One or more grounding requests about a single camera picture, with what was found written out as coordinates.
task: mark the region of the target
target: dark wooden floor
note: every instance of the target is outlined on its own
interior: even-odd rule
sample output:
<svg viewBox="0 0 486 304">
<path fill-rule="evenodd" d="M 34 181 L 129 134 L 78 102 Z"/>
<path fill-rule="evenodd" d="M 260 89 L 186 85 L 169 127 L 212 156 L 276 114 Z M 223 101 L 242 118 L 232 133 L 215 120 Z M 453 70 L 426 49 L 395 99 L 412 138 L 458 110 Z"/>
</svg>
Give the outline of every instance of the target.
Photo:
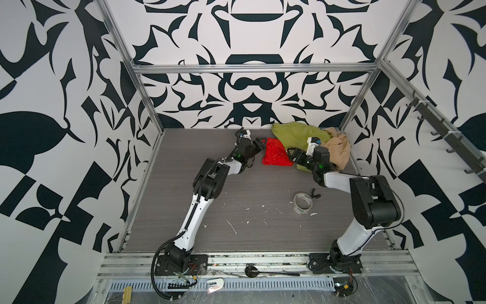
<svg viewBox="0 0 486 304">
<path fill-rule="evenodd" d="M 235 130 L 168 129 L 150 176 L 126 251 L 154 252 L 178 232 L 191 203 L 192 181 L 206 158 L 225 157 Z M 252 130 L 274 137 L 271 130 Z M 350 195 L 319 187 L 294 167 L 265 166 L 264 151 L 252 168 L 228 176 L 221 195 L 199 228 L 197 251 L 328 250 L 353 219 Z M 353 170 L 348 165 L 348 172 Z M 316 193 L 312 210 L 298 215 L 289 203 L 296 192 Z M 367 249 L 386 249 L 381 234 Z"/>
</svg>

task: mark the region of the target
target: tan fabric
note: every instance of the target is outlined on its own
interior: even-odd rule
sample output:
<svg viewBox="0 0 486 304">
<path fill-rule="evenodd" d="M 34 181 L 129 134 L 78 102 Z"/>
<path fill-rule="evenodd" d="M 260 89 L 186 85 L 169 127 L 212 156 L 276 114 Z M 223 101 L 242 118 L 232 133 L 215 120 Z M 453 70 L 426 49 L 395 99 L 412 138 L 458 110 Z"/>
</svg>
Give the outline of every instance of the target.
<svg viewBox="0 0 486 304">
<path fill-rule="evenodd" d="M 343 170 L 351 153 L 351 144 L 347 140 L 347 135 L 338 133 L 334 127 L 324 130 L 331 135 L 331 139 L 322 143 L 321 146 L 329 149 L 330 161 L 336 165 L 338 170 Z"/>
</svg>

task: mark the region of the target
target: black and white pattern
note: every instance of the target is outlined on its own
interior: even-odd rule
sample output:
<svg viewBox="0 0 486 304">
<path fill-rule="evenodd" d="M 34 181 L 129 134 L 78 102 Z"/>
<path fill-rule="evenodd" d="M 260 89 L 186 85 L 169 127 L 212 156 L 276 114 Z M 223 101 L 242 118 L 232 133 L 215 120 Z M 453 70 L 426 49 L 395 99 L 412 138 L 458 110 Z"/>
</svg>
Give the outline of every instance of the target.
<svg viewBox="0 0 486 304">
<path fill-rule="evenodd" d="M 164 127 L 339 126 L 366 72 L 146 74 Z"/>
<path fill-rule="evenodd" d="M 2 303 L 75 303 L 157 130 L 91 0 L 0 4 Z"/>
<path fill-rule="evenodd" d="M 372 62 L 405 0 L 109 0 L 136 64 Z"/>
<path fill-rule="evenodd" d="M 424 0 L 391 62 L 485 151 L 484 1 Z M 425 282 L 454 303 L 486 300 L 486 185 L 380 74 L 346 133 L 365 175 L 383 174 L 405 204 L 396 241 Z"/>
</svg>

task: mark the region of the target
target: green cloth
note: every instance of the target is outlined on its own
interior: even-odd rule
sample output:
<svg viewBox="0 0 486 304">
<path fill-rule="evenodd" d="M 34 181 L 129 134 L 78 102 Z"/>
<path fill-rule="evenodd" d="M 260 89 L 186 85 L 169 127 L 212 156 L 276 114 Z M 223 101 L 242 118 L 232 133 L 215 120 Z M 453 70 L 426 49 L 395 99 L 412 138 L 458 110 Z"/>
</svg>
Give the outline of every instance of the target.
<svg viewBox="0 0 486 304">
<path fill-rule="evenodd" d="M 272 132 L 282 142 L 285 150 L 291 147 L 307 151 L 307 139 L 309 137 L 318 137 L 323 143 L 331 139 L 331 135 L 328 132 L 313 125 L 305 125 L 298 122 L 273 124 Z M 297 169 L 310 172 L 306 167 L 300 165 L 297 165 Z"/>
</svg>

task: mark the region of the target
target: white debris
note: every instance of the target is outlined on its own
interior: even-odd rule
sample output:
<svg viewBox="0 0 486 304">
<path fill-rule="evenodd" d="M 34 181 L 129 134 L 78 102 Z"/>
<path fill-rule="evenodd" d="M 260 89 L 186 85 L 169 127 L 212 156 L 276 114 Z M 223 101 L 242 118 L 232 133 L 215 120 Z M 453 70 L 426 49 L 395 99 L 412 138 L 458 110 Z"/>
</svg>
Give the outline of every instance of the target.
<svg viewBox="0 0 486 304">
<path fill-rule="evenodd" d="M 228 222 L 228 220 L 226 220 L 226 222 Z M 229 224 L 229 225 L 230 225 L 230 226 L 233 228 L 233 225 L 232 225 L 230 222 L 228 222 L 228 224 Z M 233 231 L 235 232 L 235 235 L 238 235 L 238 234 L 236 233 L 236 230 L 235 230 L 234 228 L 233 228 Z"/>
</svg>

